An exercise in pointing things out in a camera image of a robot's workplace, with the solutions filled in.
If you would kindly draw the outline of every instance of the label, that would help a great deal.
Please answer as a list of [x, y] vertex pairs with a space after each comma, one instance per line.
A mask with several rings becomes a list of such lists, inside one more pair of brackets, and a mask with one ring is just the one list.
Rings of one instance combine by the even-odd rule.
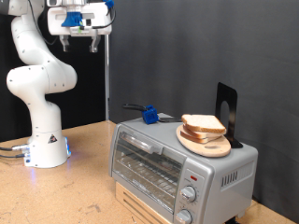
[[49, 144], [57, 142], [57, 138], [55, 138], [54, 134], [50, 136]]

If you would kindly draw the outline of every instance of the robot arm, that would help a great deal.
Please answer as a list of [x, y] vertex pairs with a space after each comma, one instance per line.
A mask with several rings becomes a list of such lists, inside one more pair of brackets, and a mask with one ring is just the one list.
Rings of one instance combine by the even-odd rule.
[[11, 23], [13, 40], [20, 59], [29, 66], [12, 69], [7, 75], [9, 90], [21, 98], [30, 111], [32, 136], [25, 148], [26, 166], [54, 167], [68, 157], [62, 135], [61, 112], [47, 102], [45, 94], [68, 91], [75, 87], [74, 68], [59, 61], [47, 48], [33, 19], [44, 10], [43, 0], [0, 2], [1, 13], [17, 16]]
[[[48, 13], [50, 33], [60, 36], [64, 50], [70, 35], [90, 36], [91, 52], [96, 52], [100, 35], [111, 33], [112, 21], [105, 3], [48, 0], [48, 5], [53, 7]], [[17, 16], [11, 23], [12, 36], [20, 59], [29, 64], [12, 69], [7, 75], [9, 90], [26, 103], [32, 121], [28, 145], [17, 148], [26, 153], [26, 166], [49, 168], [63, 164], [70, 152], [62, 135], [60, 109], [47, 102], [45, 94], [73, 89], [77, 74], [73, 67], [50, 53], [39, 33], [36, 21], [44, 8], [44, 0], [0, 1], [1, 14]]]

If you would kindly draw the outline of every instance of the toaster oven control panel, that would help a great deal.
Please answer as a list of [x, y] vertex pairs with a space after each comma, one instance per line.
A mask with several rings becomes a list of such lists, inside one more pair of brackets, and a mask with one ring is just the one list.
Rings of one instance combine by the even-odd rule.
[[196, 220], [204, 184], [205, 179], [202, 176], [186, 170], [183, 188], [179, 191], [179, 212], [175, 215], [177, 223], [190, 224]]

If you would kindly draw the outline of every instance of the black bookend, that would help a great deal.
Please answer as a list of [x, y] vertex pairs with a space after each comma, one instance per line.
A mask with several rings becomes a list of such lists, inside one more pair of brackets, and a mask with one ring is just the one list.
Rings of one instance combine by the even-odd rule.
[[230, 109], [228, 130], [225, 137], [229, 140], [232, 148], [241, 148], [243, 147], [243, 145], [234, 138], [235, 113], [236, 113], [236, 101], [237, 101], [236, 90], [219, 82], [218, 89], [217, 89], [216, 112], [215, 112], [215, 116], [219, 120], [221, 120], [221, 105], [224, 101], [227, 102]]

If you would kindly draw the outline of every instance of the toaster oven window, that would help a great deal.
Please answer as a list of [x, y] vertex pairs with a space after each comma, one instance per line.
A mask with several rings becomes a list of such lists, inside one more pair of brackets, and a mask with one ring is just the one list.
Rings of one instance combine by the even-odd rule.
[[175, 161], [164, 153], [149, 154], [122, 138], [118, 138], [114, 150], [113, 171], [163, 208], [174, 213], [184, 160]]

